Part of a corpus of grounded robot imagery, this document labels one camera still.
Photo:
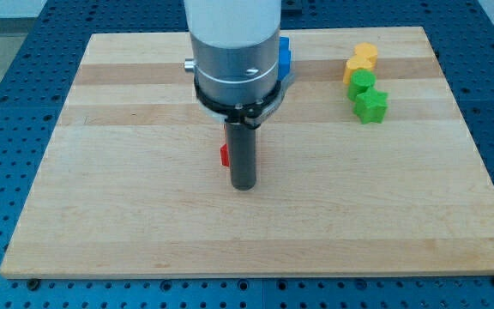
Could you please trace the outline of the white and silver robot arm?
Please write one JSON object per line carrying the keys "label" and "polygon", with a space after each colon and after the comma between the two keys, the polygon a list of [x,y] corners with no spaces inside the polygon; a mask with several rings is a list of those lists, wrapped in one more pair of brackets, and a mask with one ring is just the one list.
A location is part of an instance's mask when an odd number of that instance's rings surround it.
{"label": "white and silver robot arm", "polygon": [[196,98],[220,122],[258,128],[293,84],[280,0],[184,0]]}

